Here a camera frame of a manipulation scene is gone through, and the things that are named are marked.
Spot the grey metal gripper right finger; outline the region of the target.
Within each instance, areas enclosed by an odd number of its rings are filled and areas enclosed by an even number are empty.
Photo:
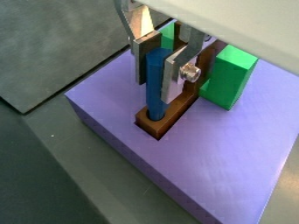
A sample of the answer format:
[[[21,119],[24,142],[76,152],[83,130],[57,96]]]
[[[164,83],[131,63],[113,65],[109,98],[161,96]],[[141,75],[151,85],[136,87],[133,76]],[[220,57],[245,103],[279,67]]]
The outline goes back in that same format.
[[[164,60],[161,101],[168,104],[183,92],[183,83],[195,82],[199,75],[180,73],[180,68],[199,55],[205,34],[187,24],[181,24],[179,39],[187,45],[176,50]]]

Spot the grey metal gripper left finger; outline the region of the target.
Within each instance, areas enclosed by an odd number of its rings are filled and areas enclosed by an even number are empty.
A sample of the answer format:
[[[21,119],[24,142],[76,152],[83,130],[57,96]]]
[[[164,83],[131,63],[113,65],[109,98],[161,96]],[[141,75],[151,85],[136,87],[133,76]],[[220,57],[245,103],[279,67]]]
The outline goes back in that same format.
[[[149,9],[133,0],[113,0],[116,13],[125,28],[131,53],[135,56],[135,81],[145,83],[145,54],[161,44],[161,33],[155,29]]]

